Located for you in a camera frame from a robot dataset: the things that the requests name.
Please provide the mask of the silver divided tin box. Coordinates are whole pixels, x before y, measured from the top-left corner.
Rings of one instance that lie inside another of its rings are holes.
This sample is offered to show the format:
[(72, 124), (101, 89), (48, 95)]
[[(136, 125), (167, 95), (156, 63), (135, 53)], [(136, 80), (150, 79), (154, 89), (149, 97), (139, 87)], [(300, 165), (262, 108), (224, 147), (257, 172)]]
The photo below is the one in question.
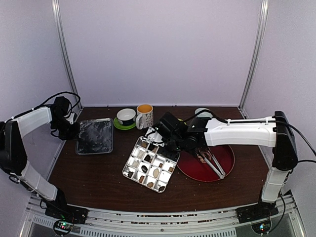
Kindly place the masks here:
[(122, 169), (125, 178), (157, 193), (163, 193), (177, 166), (180, 154), (141, 136)]

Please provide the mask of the bunny print tin lid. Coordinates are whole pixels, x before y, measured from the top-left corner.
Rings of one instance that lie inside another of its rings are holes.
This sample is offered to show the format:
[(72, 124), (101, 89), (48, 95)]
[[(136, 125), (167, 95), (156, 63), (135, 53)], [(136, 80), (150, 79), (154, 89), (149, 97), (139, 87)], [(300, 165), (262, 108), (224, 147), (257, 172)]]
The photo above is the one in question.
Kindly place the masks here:
[(75, 152), (77, 155), (109, 154), (114, 147), (114, 124), (111, 118), (83, 120)]

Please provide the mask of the white metal tongs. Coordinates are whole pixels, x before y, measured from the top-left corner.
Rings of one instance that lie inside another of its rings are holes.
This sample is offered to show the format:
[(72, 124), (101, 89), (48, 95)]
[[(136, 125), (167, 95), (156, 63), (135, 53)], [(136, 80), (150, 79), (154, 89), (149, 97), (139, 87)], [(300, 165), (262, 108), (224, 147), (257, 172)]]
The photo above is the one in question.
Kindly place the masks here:
[(194, 156), (201, 162), (207, 164), (220, 179), (226, 176), (225, 171), (210, 148), (195, 148)]

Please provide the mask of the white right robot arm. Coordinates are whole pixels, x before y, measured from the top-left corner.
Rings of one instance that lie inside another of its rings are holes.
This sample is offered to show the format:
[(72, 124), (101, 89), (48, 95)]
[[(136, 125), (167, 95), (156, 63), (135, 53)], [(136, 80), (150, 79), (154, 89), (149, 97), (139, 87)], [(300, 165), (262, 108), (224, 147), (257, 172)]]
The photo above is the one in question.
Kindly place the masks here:
[(148, 128), (145, 136), (171, 151), (192, 151), (222, 145), (255, 145), (272, 148), (273, 161), (253, 214), (265, 217), (291, 170), (298, 164), (295, 136), (284, 112), (257, 119), (224, 119), (209, 109), (199, 110), (186, 120), (170, 112)]

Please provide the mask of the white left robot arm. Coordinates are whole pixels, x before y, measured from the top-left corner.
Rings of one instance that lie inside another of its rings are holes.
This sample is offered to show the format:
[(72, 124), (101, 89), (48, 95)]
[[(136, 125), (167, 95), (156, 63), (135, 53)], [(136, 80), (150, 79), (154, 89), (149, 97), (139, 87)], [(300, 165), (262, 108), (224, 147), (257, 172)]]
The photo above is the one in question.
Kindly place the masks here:
[(62, 191), (49, 183), (31, 164), (29, 136), (49, 125), (52, 136), (62, 141), (77, 138), (79, 124), (69, 99), (57, 96), (52, 103), (44, 102), (0, 123), (0, 168), (16, 183), (26, 186), (47, 202), (60, 219), (71, 215), (71, 208), (62, 201)]

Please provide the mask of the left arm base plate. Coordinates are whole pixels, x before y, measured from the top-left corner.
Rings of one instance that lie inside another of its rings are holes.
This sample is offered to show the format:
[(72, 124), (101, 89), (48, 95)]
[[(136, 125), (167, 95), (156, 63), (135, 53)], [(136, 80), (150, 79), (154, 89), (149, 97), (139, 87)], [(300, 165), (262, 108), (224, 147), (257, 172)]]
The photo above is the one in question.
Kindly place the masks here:
[(88, 209), (71, 205), (59, 208), (52, 203), (47, 202), (45, 215), (72, 224), (85, 224), (88, 216)]

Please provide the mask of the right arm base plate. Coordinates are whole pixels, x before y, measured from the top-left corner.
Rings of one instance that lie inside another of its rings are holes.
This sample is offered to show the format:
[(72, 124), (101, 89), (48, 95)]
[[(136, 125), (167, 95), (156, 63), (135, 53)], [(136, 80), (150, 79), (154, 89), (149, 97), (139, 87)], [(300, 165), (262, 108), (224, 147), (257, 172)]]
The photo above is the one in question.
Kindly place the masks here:
[(239, 207), (236, 209), (240, 224), (268, 218), (279, 213), (274, 203), (257, 203), (254, 205)]

